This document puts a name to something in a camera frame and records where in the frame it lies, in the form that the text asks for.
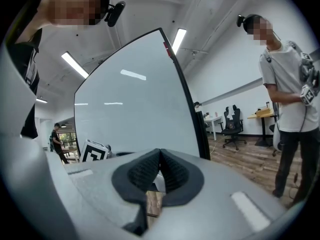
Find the gray panel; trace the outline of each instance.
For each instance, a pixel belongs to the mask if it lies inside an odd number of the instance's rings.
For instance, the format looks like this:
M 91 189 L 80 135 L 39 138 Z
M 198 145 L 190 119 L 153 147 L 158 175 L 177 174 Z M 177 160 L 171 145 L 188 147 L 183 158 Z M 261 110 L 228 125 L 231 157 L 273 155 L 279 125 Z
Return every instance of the gray panel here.
M 19 136 L 36 96 L 23 80 L 4 44 L 0 48 L 0 134 Z
M 73 163 L 65 169 L 83 198 L 102 216 L 123 227 L 135 220 L 139 206 L 122 200 L 112 185 L 112 174 L 123 163 L 129 163 L 151 150 L 107 160 Z M 77 177 L 76 172 L 83 170 L 90 170 L 90 174 Z
M 144 235 L 145 239 L 239 240 L 252 235 L 254 231 L 230 197 L 238 191 L 246 193 L 271 221 L 285 213 L 274 197 L 229 167 L 170 152 L 199 167 L 204 186 L 187 205 L 163 208 L 152 230 Z
M 149 151 L 62 166 L 57 154 L 43 153 L 30 139 L 1 137 L 0 169 L 17 207 L 48 238 L 60 239 L 63 228 L 63 236 L 69 240 L 134 240 L 141 238 L 121 227 L 135 219 L 138 205 L 120 198 L 111 177 L 120 165 Z M 251 236 L 261 240 L 274 236 L 271 229 L 280 232 L 297 214 L 285 214 L 274 197 L 224 165 L 170 152 L 197 166 L 204 185 L 188 204 L 163 208 L 143 239 L 239 240 Z M 276 223 L 254 234 L 230 197 L 239 191 Z

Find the white table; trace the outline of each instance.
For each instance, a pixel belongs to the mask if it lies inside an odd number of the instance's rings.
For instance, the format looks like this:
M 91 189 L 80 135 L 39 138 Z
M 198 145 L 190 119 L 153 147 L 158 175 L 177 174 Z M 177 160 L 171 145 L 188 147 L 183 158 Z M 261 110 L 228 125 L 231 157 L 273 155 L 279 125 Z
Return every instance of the white table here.
M 204 122 L 212 124 L 213 136 L 214 136 L 214 140 L 216 141 L 217 135 L 216 135 L 216 129 L 215 129 L 215 122 L 223 123 L 224 121 L 222 119 L 222 116 L 206 118 L 206 119 L 204 119 Z

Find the table leg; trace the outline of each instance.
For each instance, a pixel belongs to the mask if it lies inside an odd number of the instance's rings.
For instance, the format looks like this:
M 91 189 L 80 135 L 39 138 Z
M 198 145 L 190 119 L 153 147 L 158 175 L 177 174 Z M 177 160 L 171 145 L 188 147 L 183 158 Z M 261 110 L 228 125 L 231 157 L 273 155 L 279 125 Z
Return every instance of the table leg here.
M 75 161 L 76 161 L 77 163 L 79 163 L 79 161 L 78 161 L 78 152 L 77 152 L 77 151 L 74 151 L 74 152 L 73 152 L 73 155 L 74 155 Z
M 265 118 L 264 117 L 261 118 L 261 122 L 262 122 L 262 138 L 259 138 L 257 140 L 257 142 L 255 143 L 255 146 L 271 147 L 272 146 L 272 141 L 270 141 L 266 137 L 266 122 L 265 122 Z
M 215 121 L 211 121 L 212 124 L 212 130 L 213 130 L 213 136 L 214 136 L 214 140 L 217 140 L 217 134 L 216 134 L 216 129 L 215 129 Z

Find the white t-shirt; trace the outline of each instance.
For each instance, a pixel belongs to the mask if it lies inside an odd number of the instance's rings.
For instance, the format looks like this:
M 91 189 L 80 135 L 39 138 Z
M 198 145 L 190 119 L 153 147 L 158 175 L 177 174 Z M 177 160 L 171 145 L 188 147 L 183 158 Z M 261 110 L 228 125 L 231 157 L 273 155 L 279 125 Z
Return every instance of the white t-shirt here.
M 271 63 L 264 54 L 269 54 Z M 278 91 L 300 94 L 304 83 L 300 81 L 301 56 L 287 41 L 281 41 L 278 50 L 266 50 L 260 56 L 259 68 L 263 84 L 276 84 Z M 307 107 L 302 102 L 289 105 L 279 103 L 279 129 L 284 132 L 309 132 L 318 127 L 318 113 L 315 105 Z

